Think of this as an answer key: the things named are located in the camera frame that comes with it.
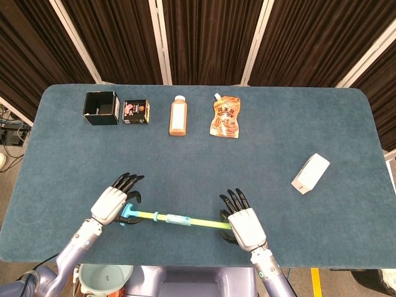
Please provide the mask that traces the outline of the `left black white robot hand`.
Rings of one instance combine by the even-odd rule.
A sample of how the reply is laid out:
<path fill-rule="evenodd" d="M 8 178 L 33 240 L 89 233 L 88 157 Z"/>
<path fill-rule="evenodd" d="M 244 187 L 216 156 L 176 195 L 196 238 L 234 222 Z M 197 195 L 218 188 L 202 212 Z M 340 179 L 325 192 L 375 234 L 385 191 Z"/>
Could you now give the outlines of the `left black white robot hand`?
<path fill-rule="evenodd" d="M 139 191 L 131 191 L 134 185 L 144 179 L 144 175 L 130 174 L 129 172 L 119 176 L 116 181 L 107 187 L 91 208 L 92 218 L 102 225 L 112 222 L 125 225 L 135 225 L 143 219 L 139 217 L 124 217 L 119 213 L 123 210 L 129 199 L 136 199 L 141 203 L 142 197 Z"/>

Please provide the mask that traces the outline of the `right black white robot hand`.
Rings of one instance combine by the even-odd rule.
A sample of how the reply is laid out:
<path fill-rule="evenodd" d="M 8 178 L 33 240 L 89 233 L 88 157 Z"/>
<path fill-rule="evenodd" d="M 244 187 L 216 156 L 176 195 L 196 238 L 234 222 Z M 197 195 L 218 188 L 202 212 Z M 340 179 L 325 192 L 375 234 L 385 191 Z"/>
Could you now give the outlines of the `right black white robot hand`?
<path fill-rule="evenodd" d="M 228 210 L 221 209 L 220 218 L 226 220 L 233 235 L 221 231 L 220 235 L 227 243 L 237 244 L 242 250 L 252 252 L 267 247 L 267 236 L 244 193 L 236 188 L 227 190 L 228 196 L 220 194 Z"/>

